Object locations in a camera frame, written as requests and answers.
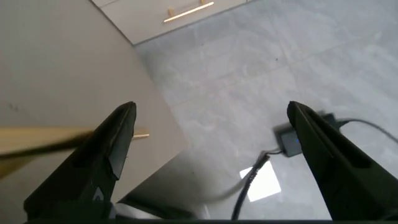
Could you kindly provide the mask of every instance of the floor tile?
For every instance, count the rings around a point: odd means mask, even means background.
[[[398,136],[397,15],[395,0],[258,0],[135,46],[190,143],[138,194],[229,219],[239,172],[277,147],[290,100]],[[398,177],[394,142],[361,123],[342,133]],[[281,193],[247,199],[240,218],[330,219],[303,155],[271,164]]]
[[[243,5],[135,46],[170,106],[287,65],[258,6]]]
[[[262,1],[289,62],[350,40],[334,16],[332,1]]]
[[[303,103],[337,118],[372,121],[398,136],[397,36],[395,27],[292,64]],[[397,177],[391,159],[398,159],[397,146],[370,126],[347,126],[343,133]]]

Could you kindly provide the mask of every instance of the drawer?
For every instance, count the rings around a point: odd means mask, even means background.
[[[177,15],[201,6],[200,1],[117,0],[101,9],[133,44],[137,44],[246,2],[246,0],[206,0],[205,3],[212,1],[213,5],[170,22],[164,22],[170,17],[169,8],[172,8],[174,14]]]

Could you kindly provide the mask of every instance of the black power adapter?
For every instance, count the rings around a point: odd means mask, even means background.
[[[340,125],[335,119],[335,116],[332,113],[322,114],[321,115],[325,121],[331,124],[336,130],[339,130]],[[302,153],[301,144],[299,139],[297,138],[296,131],[290,125],[290,123],[283,124],[280,126],[276,126],[274,128],[275,138],[277,140],[279,149],[287,156],[292,157]]]

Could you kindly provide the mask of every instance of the cabinet door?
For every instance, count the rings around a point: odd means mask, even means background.
[[[133,44],[137,44],[242,4],[246,0],[206,0],[204,2],[205,4],[214,2],[214,4],[170,22],[164,22],[170,17],[170,8],[173,9],[174,15],[177,15],[201,6],[201,2],[199,0],[117,0],[101,9]]]

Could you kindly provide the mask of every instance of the marble floor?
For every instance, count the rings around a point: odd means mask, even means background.
[[[189,143],[135,193],[229,219],[239,171],[277,147],[290,100],[398,136],[398,1],[258,0],[135,46]],[[365,124],[343,134],[398,177],[398,146]],[[281,191],[242,219],[330,219],[303,155],[271,157]]]

